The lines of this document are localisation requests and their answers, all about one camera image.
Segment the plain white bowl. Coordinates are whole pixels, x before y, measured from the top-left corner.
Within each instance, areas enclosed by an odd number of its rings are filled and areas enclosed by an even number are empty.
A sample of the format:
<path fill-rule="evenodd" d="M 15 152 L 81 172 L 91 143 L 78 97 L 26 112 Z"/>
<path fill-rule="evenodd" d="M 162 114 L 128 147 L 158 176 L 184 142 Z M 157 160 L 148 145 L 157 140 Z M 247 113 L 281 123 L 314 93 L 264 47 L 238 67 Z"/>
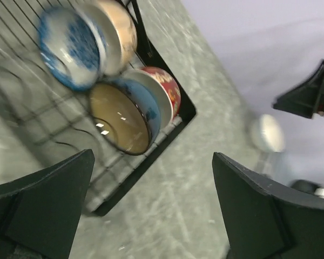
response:
<path fill-rule="evenodd" d="M 263 152 L 280 153 L 285 150 L 285 137 L 278 121 L 270 114 L 262 114 L 249 126 L 252 143 Z"/>

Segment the cream bowl with brown outside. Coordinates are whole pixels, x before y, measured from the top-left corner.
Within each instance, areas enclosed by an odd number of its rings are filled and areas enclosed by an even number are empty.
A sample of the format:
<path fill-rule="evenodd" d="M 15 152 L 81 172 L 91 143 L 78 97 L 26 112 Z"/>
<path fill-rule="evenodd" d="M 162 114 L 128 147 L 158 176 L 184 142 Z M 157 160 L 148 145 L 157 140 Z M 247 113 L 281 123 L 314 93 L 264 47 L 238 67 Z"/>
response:
<path fill-rule="evenodd" d="M 137 31 L 128 11 L 117 1 L 95 1 L 99 26 L 106 39 L 106 75 L 119 73 L 137 49 Z"/>

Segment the black wire dish rack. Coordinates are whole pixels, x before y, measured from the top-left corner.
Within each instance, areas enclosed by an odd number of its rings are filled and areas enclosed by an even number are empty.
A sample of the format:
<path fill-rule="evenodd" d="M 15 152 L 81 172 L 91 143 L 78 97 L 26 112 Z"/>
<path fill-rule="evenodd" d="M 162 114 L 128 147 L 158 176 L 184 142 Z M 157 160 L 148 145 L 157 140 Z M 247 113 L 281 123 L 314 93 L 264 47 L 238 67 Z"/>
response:
<path fill-rule="evenodd" d="M 106 215 L 195 117 L 182 92 L 180 112 L 148 151 L 131 156 L 100 133 L 87 92 L 75 92 L 49 72 L 39 54 L 37 26 L 49 6 L 76 1 L 0 1 L 0 159 L 6 181 L 91 149 L 95 165 L 85 207 Z"/>

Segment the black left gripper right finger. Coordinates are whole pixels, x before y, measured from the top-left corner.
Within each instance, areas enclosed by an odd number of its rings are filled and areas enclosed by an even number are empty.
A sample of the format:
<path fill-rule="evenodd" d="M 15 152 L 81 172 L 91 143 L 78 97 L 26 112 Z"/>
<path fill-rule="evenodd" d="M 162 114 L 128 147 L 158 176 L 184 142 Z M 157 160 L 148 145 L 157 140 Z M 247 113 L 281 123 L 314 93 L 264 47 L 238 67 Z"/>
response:
<path fill-rule="evenodd" d="M 324 258 L 324 198 L 301 192 L 214 153 L 227 258 Z"/>

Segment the brown interior dark bowl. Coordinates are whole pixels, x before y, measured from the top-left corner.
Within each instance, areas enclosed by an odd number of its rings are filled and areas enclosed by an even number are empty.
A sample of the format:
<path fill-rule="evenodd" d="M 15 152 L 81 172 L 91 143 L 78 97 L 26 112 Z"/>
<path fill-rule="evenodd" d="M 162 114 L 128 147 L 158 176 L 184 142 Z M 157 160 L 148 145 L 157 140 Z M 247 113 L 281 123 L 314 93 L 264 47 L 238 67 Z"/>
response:
<path fill-rule="evenodd" d="M 152 93 L 131 79 L 97 83 L 90 91 L 90 111 L 101 135 L 119 151 L 145 153 L 161 127 L 161 115 Z"/>

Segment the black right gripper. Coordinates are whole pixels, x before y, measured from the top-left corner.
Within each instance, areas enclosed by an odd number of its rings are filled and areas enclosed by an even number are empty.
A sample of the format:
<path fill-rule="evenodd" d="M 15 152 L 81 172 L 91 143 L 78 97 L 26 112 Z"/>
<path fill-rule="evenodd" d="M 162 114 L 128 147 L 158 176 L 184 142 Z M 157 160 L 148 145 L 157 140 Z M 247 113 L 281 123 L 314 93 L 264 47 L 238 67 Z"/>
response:
<path fill-rule="evenodd" d="M 277 96 L 272 107 L 307 119 L 324 116 L 324 59 L 305 81 Z"/>

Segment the blue white patterned bowl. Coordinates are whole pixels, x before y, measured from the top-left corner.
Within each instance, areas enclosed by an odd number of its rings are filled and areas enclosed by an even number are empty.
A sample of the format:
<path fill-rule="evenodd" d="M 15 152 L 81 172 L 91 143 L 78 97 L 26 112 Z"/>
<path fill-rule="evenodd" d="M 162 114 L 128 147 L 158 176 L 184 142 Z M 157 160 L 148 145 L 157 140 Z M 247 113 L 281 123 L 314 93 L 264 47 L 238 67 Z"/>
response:
<path fill-rule="evenodd" d="M 85 91 L 100 75 L 100 51 L 85 17 L 74 9 L 52 6 L 40 15 L 37 36 L 42 60 L 66 87 Z"/>

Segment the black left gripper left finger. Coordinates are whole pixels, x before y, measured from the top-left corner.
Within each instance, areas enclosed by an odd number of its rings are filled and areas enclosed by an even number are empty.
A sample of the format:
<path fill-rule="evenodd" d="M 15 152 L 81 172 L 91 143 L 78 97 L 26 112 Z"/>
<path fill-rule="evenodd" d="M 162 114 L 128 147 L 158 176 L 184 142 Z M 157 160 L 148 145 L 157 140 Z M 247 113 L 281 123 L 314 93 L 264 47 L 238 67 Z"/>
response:
<path fill-rule="evenodd" d="M 85 149 L 0 185 L 0 258 L 16 246 L 43 258 L 69 257 L 94 163 Z"/>

